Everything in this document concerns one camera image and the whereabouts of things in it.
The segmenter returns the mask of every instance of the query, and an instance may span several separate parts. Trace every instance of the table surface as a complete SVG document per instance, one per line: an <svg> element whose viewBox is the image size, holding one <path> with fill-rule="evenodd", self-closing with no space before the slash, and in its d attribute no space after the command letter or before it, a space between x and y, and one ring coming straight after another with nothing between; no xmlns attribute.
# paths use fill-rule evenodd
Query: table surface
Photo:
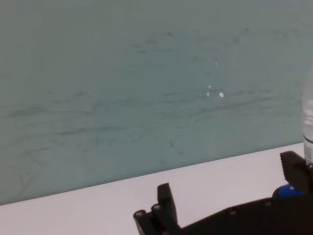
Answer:
<svg viewBox="0 0 313 235"><path fill-rule="evenodd" d="M170 183L180 226L226 207L270 197L286 183L279 153L303 145L241 155L0 207L5 235L137 235L133 213L150 210L157 186Z"/></svg>

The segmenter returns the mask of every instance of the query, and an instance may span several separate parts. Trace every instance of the blue part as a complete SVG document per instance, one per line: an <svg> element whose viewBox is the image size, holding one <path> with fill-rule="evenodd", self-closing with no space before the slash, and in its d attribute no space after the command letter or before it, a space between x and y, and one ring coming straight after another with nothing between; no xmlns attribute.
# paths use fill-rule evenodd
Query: blue part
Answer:
<svg viewBox="0 0 313 235"><path fill-rule="evenodd" d="M279 188L279 198L303 196L304 192L294 189L291 185L284 185Z"/></svg>

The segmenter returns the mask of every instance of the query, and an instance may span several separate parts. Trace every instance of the teal wall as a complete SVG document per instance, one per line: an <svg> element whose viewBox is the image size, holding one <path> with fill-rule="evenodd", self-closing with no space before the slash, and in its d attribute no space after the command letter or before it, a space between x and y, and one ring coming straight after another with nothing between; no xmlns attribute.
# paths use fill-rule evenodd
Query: teal wall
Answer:
<svg viewBox="0 0 313 235"><path fill-rule="evenodd" d="M300 142L312 12L2 0L0 204Z"/></svg>

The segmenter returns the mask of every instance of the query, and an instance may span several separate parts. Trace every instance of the bottle label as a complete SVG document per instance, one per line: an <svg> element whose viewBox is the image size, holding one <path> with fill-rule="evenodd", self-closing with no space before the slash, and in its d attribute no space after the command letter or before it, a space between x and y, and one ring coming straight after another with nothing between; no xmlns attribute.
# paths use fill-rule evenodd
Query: bottle label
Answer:
<svg viewBox="0 0 313 235"><path fill-rule="evenodd" d="M313 100L308 101L308 105L312 107L313 105ZM313 110L312 109L303 109L303 123L308 126L313 125Z"/></svg>
<svg viewBox="0 0 313 235"><path fill-rule="evenodd" d="M309 164L313 164L313 141L304 137L304 158Z"/></svg>

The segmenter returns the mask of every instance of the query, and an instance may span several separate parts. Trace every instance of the bottle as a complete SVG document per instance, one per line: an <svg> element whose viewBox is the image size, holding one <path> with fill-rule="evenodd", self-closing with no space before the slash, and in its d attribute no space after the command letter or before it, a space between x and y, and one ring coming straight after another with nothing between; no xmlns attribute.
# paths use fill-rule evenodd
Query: bottle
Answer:
<svg viewBox="0 0 313 235"><path fill-rule="evenodd" d="M313 164L313 68L305 84L302 107L304 158L307 164Z"/></svg>

